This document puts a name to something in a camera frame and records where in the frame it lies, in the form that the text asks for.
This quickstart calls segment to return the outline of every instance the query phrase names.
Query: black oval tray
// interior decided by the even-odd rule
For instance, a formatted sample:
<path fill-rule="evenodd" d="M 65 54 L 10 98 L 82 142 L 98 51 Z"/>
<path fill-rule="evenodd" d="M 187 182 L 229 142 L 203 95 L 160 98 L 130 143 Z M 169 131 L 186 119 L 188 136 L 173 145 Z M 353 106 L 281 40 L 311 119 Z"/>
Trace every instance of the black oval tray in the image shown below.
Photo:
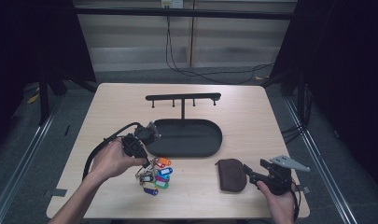
<path fill-rule="evenodd" d="M 207 119 L 158 119 L 154 124 L 161 138 L 147 151 L 157 157 L 209 157 L 223 139 L 220 128 Z"/>

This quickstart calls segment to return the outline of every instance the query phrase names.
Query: wooden table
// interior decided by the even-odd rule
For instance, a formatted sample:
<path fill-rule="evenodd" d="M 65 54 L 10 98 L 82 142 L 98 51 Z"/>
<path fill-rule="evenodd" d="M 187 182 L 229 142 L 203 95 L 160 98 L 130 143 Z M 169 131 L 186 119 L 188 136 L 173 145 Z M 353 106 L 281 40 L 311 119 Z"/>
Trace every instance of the wooden table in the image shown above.
<path fill-rule="evenodd" d="M 169 188 L 160 189 L 157 196 L 143 192 L 134 177 L 139 167 L 133 167 L 100 187 L 85 218 L 269 217 L 264 196 L 256 186 L 248 183 L 240 193 L 221 191 L 215 166 L 221 159 L 235 158 L 267 175 L 260 159 L 288 155 L 262 87 L 109 83 L 99 86 L 63 170 L 57 189 L 67 189 L 66 195 L 52 198 L 47 215 L 53 217 L 77 189 L 87 157 L 103 138 L 134 121 L 147 125 L 155 119 L 180 118 L 180 101 L 175 102 L 176 107 L 171 101 L 157 101 L 152 108 L 145 100 L 147 95 L 201 92 L 220 92 L 221 99 L 217 105 L 208 99 L 196 100 L 196 106 L 186 101 L 186 118 L 209 119 L 220 127 L 223 142 L 219 152 L 208 158 L 169 158 L 174 169 Z M 295 172 L 293 177 L 300 183 Z M 302 195 L 299 217 L 309 213 Z"/>

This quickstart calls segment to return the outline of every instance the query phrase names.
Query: human arm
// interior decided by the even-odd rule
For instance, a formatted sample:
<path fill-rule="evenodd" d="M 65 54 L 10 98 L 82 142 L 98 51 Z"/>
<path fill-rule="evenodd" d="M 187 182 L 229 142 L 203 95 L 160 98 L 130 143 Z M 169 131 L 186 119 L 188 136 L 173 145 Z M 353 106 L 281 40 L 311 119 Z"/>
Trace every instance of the human arm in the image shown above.
<path fill-rule="evenodd" d="M 146 162 L 143 158 L 127 156 L 122 150 L 120 138 L 113 140 L 98 152 L 89 174 L 49 223 L 80 223 L 97 190 L 108 178 L 121 175 L 131 166 Z"/>
<path fill-rule="evenodd" d="M 257 185 L 267 200 L 268 209 L 273 217 L 273 222 L 275 224 L 294 223 L 294 199 L 291 192 L 287 192 L 283 195 L 274 195 L 264 182 L 258 181 Z"/>

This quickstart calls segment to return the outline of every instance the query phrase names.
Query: black curtain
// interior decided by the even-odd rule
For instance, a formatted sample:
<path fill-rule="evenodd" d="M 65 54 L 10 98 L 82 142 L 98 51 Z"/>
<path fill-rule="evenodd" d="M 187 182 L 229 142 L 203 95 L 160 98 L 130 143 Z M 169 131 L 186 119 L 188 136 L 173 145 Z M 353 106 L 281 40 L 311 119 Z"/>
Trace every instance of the black curtain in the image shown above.
<path fill-rule="evenodd" d="M 299 1 L 298 8 L 320 14 L 314 27 L 308 21 L 292 21 L 273 74 L 295 71 L 283 80 L 284 91 L 308 85 L 341 139 L 378 184 L 378 0 Z"/>
<path fill-rule="evenodd" d="M 57 94 L 64 93 L 63 79 L 96 81 L 77 15 L 51 13 L 47 7 L 73 3 L 0 1 L 0 138 L 24 86 L 38 82 L 41 74 Z"/>

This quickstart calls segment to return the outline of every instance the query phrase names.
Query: wall outlet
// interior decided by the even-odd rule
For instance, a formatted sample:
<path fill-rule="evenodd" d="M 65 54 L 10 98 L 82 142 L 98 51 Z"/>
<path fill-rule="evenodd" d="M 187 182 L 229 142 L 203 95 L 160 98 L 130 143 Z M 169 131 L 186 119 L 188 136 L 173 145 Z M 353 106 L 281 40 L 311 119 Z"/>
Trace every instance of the wall outlet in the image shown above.
<path fill-rule="evenodd" d="M 183 8 L 183 0 L 172 0 L 172 8 Z"/>
<path fill-rule="evenodd" d="M 162 8 L 172 8 L 172 0 L 161 0 Z"/>

